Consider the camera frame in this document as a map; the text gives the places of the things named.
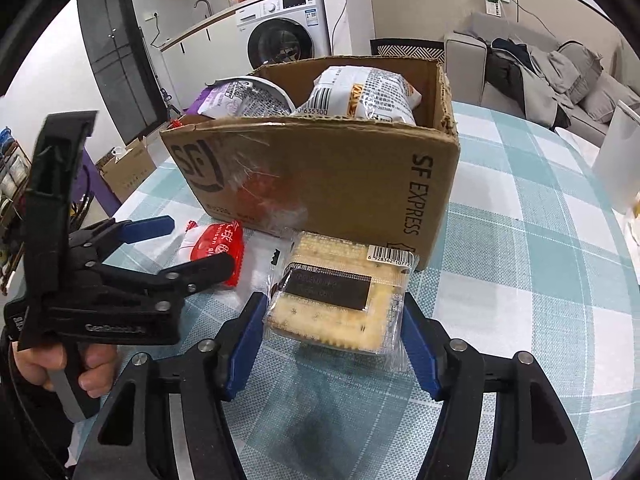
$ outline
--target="faucet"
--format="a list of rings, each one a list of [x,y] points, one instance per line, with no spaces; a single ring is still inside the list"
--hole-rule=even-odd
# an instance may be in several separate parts
[[[210,4],[207,0],[198,0],[198,1],[194,4],[193,8],[194,8],[194,9],[195,9],[195,8],[197,8],[197,7],[198,7],[198,4],[199,4],[200,2],[205,2],[205,3],[207,4],[207,9],[209,10],[209,15],[207,16],[207,15],[205,14],[205,16],[204,16],[204,17],[205,17],[205,18],[210,18],[211,16],[213,16],[213,12],[211,12],[211,4]]]

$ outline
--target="washing machine control panel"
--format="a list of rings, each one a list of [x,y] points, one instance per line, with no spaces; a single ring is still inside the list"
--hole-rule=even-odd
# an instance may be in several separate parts
[[[273,0],[270,2],[264,2],[262,4],[262,15],[265,16],[267,14],[272,14],[277,10],[282,9],[282,2],[280,0]]]
[[[264,0],[237,10],[236,23],[238,27],[244,27],[249,23],[290,12],[298,7],[313,7],[315,5],[316,0]]]

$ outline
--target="sofa cushion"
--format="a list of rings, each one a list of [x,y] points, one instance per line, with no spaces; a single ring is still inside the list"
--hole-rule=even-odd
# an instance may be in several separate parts
[[[465,34],[444,37],[445,72],[454,101],[480,105],[484,87],[486,44]]]
[[[571,102],[574,105],[578,104],[596,86],[600,74],[602,74],[602,65],[600,63],[602,56],[595,54],[577,41],[565,43],[558,49],[558,52],[569,58],[580,73],[580,77],[567,91]]]
[[[572,110],[569,110],[571,125],[567,128],[572,134],[576,134],[585,140],[588,140],[595,146],[602,146],[604,137],[609,131],[608,124],[597,123],[591,119],[587,112],[585,112],[579,106],[575,106]]]
[[[640,96],[616,81],[613,76],[603,72],[596,86],[583,99],[580,106],[594,121],[609,124],[618,101],[622,101],[632,110],[640,108]]]
[[[640,95],[640,59],[625,38],[622,38],[622,42],[616,50],[612,75],[624,86],[628,86]]]
[[[463,28],[465,27],[466,30],[462,32],[472,32],[489,43],[496,38],[503,38],[513,40],[514,43],[534,45],[544,52],[552,52],[560,46],[559,41],[548,34],[542,34],[519,23],[491,16],[485,12],[472,12],[463,25]]]

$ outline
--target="kitchen counter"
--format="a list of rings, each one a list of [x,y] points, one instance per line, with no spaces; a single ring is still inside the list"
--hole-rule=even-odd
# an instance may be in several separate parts
[[[247,0],[245,2],[241,2],[239,4],[236,4],[233,7],[229,7],[228,9],[221,10],[220,12],[215,13],[213,16],[209,16],[205,20],[202,20],[201,22],[196,23],[195,25],[193,25],[193,27],[188,28],[182,34],[180,34],[180,36],[176,36],[175,38],[171,38],[170,40],[165,41],[160,46],[160,50],[162,52],[164,52],[169,47],[174,46],[176,43],[178,43],[179,41],[182,41],[184,38],[189,37],[194,32],[198,32],[199,30],[201,30],[201,29],[203,29],[205,27],[208,27],[212,23],[215,23],[215,22],[218,22],[219,20],[222,20],[223,18],[226,18],[227,16],[232,16],[233,14],[236,13],[236,10],[242,9],[243,7],[247,7],[247,6],[251,5],[251,4],[254,4],[256,2],[261,2],[261,1],[263,1],[263,0]]]

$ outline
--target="blue gripper pad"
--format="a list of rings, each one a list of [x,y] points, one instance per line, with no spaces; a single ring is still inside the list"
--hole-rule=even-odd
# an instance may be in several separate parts
[[[170,235],[175,228],[174,219],[170,216],[158,216],[124,224],[120,228],[120,241],[134,244],[143,240],[151,240],[159,236]]]
[[[257,301],[257,306],[252,311],[246,328],[229,358],[229,375],[225,386],[228,400],[234,399],[239,392],[244,390],[249,374],[254,367],[255,357],[262,344],[262,319],[267,311],[269,301],[264,294],[254,292],[245,308],[251,308],[252,301]]]
[[[428,392],[431,397],[440,399],[442,386],[438,380],[438,364],[436,356],[431,352],[427,344],[428,336],[420,326],[427,322],[420,307],[415,303],[410,293],[404,295],[404,311],[402,312],[401,338],[404,343],[409,361],[414,368],[415,377],[418,379],[421,389]]]

